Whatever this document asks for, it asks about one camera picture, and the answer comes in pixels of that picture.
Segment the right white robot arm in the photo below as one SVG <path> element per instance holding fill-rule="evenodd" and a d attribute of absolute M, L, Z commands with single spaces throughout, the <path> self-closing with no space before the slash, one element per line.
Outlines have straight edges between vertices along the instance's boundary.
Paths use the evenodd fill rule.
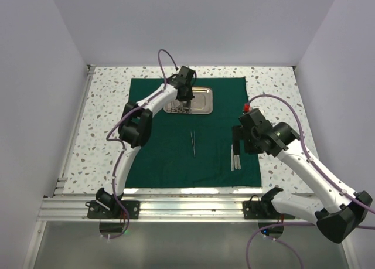
<path fill-rule="evenodd" d="M 235 167 L 243 144 L 248 154 L 266 153 L 279 159 L 315 195 L 299 196 L 275 186 L 258 200 L 243 202 L 246 219 L 271 219 L 287 214 L 316 225 L 328 240 L 339 244 L 366 218 L 372 197 L 338 179 L 310 150 L 302 147 L 300 135 L 290 125 L 272 125 L 257 108 L 245 110 L 239 122 L 231 129 Z"/>

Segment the steel scalpel handle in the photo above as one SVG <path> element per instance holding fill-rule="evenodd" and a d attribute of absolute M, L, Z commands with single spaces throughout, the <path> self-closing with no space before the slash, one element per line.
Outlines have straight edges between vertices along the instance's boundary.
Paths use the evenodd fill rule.
<path fill-rule="evenodd" d="M 238 160 L 238 170 L 241 169 L 241 162 L 240 162 L 240 156 L 237 155 L 237 160 Z"/>
<path fill-rule="evenodd" d="M 233 156 L 233 166 L 235 170 L 238 170 L 238 160 L 237 160 L 237 155 Z"/>
<path fill-rule="evenodd" d="M 235 159 L 234 159 L 234 150 L 233 150 L 233 144 L 231 144 L 231 154 L 230 154 L 230 170 L 231 171 L 234 171 L 234 163 L 235 163 Z"/>

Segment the steel forceps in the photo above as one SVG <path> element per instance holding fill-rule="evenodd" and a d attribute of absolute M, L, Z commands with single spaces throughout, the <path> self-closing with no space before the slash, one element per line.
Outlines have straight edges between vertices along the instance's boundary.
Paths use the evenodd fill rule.
<path fill-rule="evenodd" d="M 192 112 L 192 103 L 190 101 L 183 103 L 183 113 L 190 114 Z"/>

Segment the green surgical cloth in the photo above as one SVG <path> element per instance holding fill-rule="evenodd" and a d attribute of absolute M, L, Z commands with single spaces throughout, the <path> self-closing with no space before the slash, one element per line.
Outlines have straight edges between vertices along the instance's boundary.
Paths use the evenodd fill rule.
<path fill-rule="evenodd" d="M 261 186 L 257 155 L 242 152 L 241 169 L 230 170 L 231 128 L 239 125 L 248 100 L 245 78 L 198 79 L 196 84 L 213 90 L 213 112 L 183 115 L 160 110 L 153 118 L 149 141 L 132 164 L 127 188 Z M 193 130 L 195 158 L 190 138 Z"/>

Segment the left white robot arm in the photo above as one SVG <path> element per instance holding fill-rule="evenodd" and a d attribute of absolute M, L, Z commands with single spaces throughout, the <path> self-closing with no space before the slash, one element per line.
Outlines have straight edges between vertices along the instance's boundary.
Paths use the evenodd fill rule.
<path fill-rule="evenodd" d="M 125 183 L 137 153 L 149 141 L 153 117 L 172 101 L 188 102 L 194 98 L 192 86 L 197 74 L 182 66 L 149 96 L 137 102 L 126 103 L 121 119 L 109 131 L 106 140 L 117 141 L 122 150 L 114 164 L 111 187 L 100 188 L 96 193 L 96 203 L 108 217 L 117 217 L 127 212 L 121 203 Z"/>

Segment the steel tweezers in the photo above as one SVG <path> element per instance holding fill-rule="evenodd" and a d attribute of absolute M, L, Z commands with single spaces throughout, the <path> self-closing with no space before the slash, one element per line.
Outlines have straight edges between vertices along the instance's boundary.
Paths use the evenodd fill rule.
<path fill-rule="evenodd" d="M 190 132 L 190 138 L 191 138 L 191 142 L 192 142 L 192 148 L 193 148 L 193 156 L 194 158 L 196 157 L 196 142 L 195 142 L 195 131 L 191 131 Z"/>

